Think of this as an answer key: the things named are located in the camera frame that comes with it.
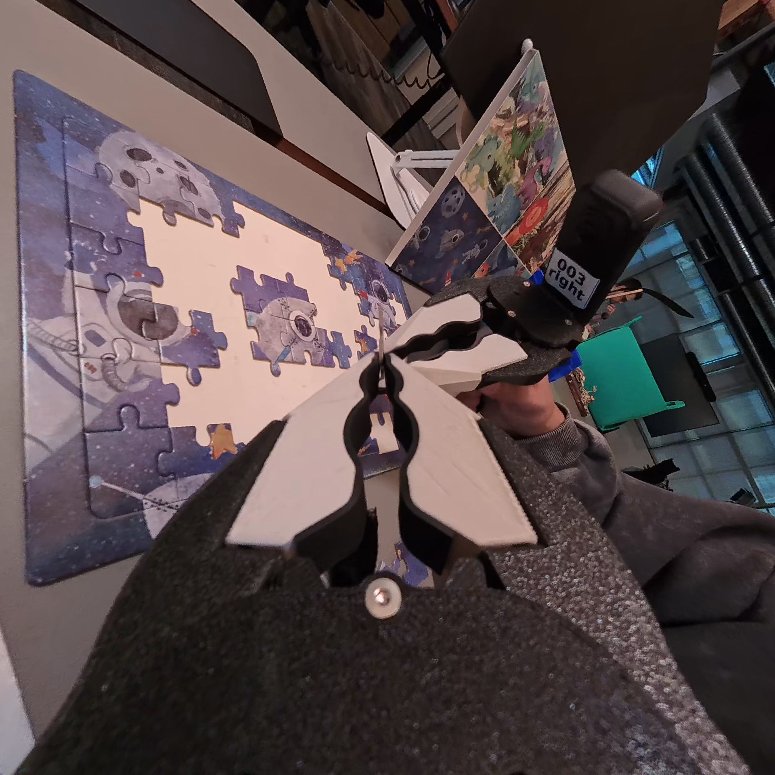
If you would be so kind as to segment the person's right hand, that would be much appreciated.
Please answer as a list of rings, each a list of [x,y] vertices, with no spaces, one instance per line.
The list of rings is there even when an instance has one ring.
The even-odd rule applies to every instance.
[[[462,392],[457,400],[515,439],[550,433],[567,418],[555,402],[548,377],[529,385],[491,384]]]

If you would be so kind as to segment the black wall monitor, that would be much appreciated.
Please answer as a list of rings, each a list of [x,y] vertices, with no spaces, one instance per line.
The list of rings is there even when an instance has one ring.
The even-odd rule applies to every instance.
[[[696,355],[685,350],[678,334],[641,345],[646,362],[666,402],[683,402],[645,418],[653,438],[718,425],[716,396]]]

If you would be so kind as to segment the glass window wall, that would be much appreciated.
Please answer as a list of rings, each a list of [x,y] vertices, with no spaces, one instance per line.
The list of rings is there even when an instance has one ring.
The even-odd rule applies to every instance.
[[[716,400],[715,423],[655,435],[637,422],[656,462],[673,460],[673,490],[725,501],[744,489],[773,514],[773,278],[746,229],[739,197],[711,147],[679,162],[666,211],[627,268],[692,314],[651,297],[633,305],[636,338],[676,335],[693,353]]]

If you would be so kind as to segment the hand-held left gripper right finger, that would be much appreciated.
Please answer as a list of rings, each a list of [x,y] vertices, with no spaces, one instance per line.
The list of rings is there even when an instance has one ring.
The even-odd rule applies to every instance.
[[[478,415],[395,355],[384,357],[384,370],[394,429],[406,452],[399,526],[407,549],[442,574],[456,545],[474,557],[537,546]]]

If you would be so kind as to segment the green plastic bin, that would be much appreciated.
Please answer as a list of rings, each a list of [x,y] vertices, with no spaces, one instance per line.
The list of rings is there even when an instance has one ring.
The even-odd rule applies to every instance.
[[[601,432],[685,405],[664,399],[632,331],[640,319],[592,336],[576,347],[584,387],[593,398],[588,409]]]

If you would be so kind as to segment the joined satellite puzzle pieces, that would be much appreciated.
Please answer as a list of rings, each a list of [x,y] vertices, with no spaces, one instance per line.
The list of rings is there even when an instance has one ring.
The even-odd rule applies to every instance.
[[[290,347],[315,341],[317,308],[291,274],[286,274],[285,281],[262,274],[258,283],[251,269],[238,266],[230,286],[242,296],[247,326],[257,335],[261,329],[278,332],[281,342]]]

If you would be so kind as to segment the person's right forearm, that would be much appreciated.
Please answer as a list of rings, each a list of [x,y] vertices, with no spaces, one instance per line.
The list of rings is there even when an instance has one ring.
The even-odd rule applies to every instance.
[[[620,473],[605,437],[558,406],[560,427],[517,440],[603,528],[660,623],[773,623],[773,517]]]

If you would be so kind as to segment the adjoining grey desk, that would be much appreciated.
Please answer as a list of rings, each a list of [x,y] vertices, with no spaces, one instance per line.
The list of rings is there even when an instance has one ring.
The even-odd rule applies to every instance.
[[[367,125],[232,1],[196,1],[256,59],[283,138],[276,149],[392,217],[367,145]]]

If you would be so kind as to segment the purple helmet-part puzzle piece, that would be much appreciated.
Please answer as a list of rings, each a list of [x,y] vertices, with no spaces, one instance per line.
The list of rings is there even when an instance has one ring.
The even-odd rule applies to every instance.
[[[201,369],[221,366],[219,351],[228,347],[224,333],[214,328],[212,315],[189,310],[190,324],[180,323],[174,334],[160,340],[160,363],[185,367],[191,386],[201,383]]]

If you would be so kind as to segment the purple starry puzzle piece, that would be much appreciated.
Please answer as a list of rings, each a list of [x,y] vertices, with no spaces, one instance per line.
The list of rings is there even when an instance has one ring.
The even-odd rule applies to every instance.
[[[338,363],[339,368],[347,369],[352,355],[352,349],[345,343],[342,333],[333,331],[329,334],[324,328],[316,329],[313,365],[334,367]]]

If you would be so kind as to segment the pale streaked puzzle piece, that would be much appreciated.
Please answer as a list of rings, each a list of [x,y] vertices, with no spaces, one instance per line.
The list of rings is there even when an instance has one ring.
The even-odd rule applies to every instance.
[[[281,364],[292,360],[291,347],[281,342],[278,332],[263,329],[257,331],[258,341],[250,344],[253,358],[269,362],[270,373],[274,377],[279,377]]]

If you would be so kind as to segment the dark upright screen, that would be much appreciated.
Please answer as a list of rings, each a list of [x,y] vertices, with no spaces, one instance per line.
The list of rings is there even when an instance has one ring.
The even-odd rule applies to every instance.
[[[477,1],[442,51],[476,119],[530,38],[576,186],[633,173],[706,99],[722,1]]]

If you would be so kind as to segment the star print puzzle piece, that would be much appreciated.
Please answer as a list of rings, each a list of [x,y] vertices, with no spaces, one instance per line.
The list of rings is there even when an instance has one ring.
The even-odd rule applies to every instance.
[[[210,457],[213,461],[224,456],[235,456],[241,447],[234,441],[229,423],[215,423],[207,426]]]

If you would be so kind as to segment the printed puzzle box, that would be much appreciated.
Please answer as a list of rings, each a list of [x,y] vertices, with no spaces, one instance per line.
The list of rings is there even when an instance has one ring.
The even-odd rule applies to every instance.
[[[388,258],[430,294],[529,278],[556,247],[575,184],[540,53],[524,49]]]

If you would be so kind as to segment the space puzzle board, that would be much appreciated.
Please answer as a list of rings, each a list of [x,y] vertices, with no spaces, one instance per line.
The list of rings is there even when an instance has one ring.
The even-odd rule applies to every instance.
[[[146,550],[240,450],[346,369],[291,348],[281,375],[255,360],[237,267],[293,276],[316,329],[376,339],[412,315],[382,262],[258,199],[31,73],[13,76],[25,436],[25,576],[52,584]],[[218,369],[191,386],[160,340],[212,315]]]

